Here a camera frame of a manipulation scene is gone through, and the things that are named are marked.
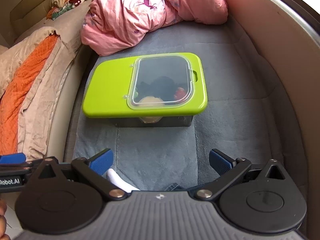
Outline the person's left hand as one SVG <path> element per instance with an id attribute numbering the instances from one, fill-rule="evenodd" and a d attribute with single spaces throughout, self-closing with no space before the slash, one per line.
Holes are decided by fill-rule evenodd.
<path id="1" fill-rule="evenodd" d="M 0 240 L 11 240 L 11 238 L 5 233 L 7 228 L 7 221 L 4 217 L 7 210 L 7 204 L 5 201 L 0 200 Z"/>

